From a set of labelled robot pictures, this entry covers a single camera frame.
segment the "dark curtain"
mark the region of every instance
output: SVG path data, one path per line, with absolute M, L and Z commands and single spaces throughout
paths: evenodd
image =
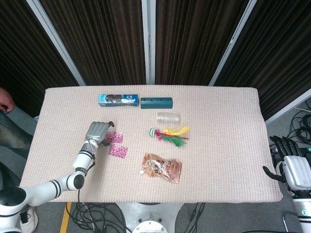
M 157 0 L 155 83 L 208 85 L 248 0 Z
M 265 119 L 309 90 L 311 1 L 258 1 L 215 85 L 257 88 Z
M 78 85 L 24 0 L 0 1 L 0 87 L 32 117 L 45 89 Z
M 145 84 L 141 0 L 40 0 L 88 85 Z

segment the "white shoe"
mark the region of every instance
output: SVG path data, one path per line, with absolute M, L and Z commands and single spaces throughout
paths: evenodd
M 26 212 L 19 214 L 20 229 L 23 233 L 32 233 L 38 226 L 38 215 L 35 207 L 30 207 Z

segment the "clear plastic cup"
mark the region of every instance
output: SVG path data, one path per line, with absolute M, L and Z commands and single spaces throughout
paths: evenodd
M 157 113 L 159 123 L 180 123 L 180 114 L 178 113 Z

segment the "table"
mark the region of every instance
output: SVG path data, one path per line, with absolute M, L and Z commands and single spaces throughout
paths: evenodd
M 172 97 L 167 110 L 101 107 L 98 94 Z M 175 147 L 158 142 L 149 129 L 165 125 L 157 112 L 181 114 L 191 128 L 188 143 Z M 93 121 L 113 121 L 124 133 L 124 159 L 100 146 L 96 166 L 80 193 L 89 202 L 274 202 L 282 198 L 277 182 L 262 170 L 273 170 L 267 131 L 256 89 L 177 85 L 62 87 L 46 90 L 21 186 L 71 174 L 71 164 Z M 140 175 L 146 152 L 183 161 L 179 184 Z M 53 201 L 77 201 L 65 192 Z

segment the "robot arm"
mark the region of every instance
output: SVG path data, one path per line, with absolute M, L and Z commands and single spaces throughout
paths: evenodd
M 0 233 L 21 233 L 21 230 L 16 228 L 16 222 L 25 205 L 38 206 L 58 198 L 64 191 L 81 189 L 89 168 L 95 165 L 98 145 L 100 143 L 109 145 L 104 138 L 110 126 L 114 127 L 112 121 L 92 122 L 86 140 L 73 162 L 75 173 L 33 187 L 12 187 L 0 190 Z
M 272 179 L 285 184 L 291 194 L 303 233 L 311 232 L 311 169 L 302 157 L 298 145 L 291 139 L 270 137 L 282 158 L 276 165 L 276 175 L 263 167 Z

